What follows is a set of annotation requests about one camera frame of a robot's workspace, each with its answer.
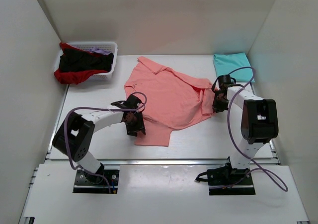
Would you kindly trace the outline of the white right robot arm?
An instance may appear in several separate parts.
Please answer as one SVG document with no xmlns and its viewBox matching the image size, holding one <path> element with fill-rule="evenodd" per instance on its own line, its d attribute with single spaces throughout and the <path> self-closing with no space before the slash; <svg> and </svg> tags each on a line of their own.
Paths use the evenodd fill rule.
<svg viewBox="0 0 318 224">
<path fill-rule="evenodd" d="M 242 139 L 235 145 L 237 153 L 229 157 L 229 168 L 223 171 L 223 180 L 235 184 L 240 180 L 240 172 L 249 170 L 249 164 L 264 144 L 278 136 L 276 102 L 251 93 L 237 84 L 230 75 L 219 76 L 212 85 L 214 92 L 213 111 L 230 114 L 230 105 L 242 110 L 240 132 Z"/>
</svg>

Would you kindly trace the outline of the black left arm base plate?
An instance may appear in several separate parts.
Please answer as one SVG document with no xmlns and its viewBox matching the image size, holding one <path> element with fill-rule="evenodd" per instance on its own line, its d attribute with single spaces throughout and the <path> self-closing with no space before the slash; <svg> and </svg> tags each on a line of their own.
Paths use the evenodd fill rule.
<svg viewBox="0 0 318 224">
<path fill-rule="evenodd" d="M 77 170 L 73 193 L 80 194 L 117 194 L 119 184 L 119 169 L 104 169 L 102 177 L 90 175 L 83 170 Z"/>
</svg>

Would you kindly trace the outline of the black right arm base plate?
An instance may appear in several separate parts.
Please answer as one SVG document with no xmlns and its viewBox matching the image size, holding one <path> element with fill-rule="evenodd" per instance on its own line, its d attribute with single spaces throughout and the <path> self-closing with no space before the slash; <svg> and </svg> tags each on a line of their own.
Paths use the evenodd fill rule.
<svg viewBox="0 0 318 224">
<path fill-rule="evenodd" d="M 196 182 L 207 182 L 210 196 L 255 195 L 250 169 L 232 168 L 230 163 L 207 169 L 197 175 Z"/>
</svg>

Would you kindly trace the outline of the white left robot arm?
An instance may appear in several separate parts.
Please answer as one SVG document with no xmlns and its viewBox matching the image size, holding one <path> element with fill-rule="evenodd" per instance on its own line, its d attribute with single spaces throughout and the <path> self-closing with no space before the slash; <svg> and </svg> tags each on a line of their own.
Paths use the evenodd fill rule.
<svg viewBox="0 0 318 224">
<path fill-rule="evenodd" d="M 92 136 L 120 123 L 125 124 L 127 135 L 144 135 L 146 103 L 146 95 L 134 92 L 126 100 L 112 102 L 107 108 L 74 108 L 56 132 L 52 146 L 68 157 L 72 169 L 82 169 L 92 183 L 99 183 L 104 178 L 104 166 L 89 152 Z"/>
</svg>

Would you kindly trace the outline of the pink t shirt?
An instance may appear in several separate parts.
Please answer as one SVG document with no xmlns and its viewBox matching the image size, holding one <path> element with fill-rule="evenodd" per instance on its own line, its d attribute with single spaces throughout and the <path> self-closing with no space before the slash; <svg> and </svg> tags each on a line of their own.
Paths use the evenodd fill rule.
<svg viewBox="0 0 318 224">
<path fill-rule="evenodd" d="M 147 97 L 143 111 L 145 134 L 138 134 L 138 146 L 169 145 L 172 131 L 182 130 L 211 118 L 214 114 L 212 83 L 138 57 L 124 84 L 127 96 Z"/>
</svg>

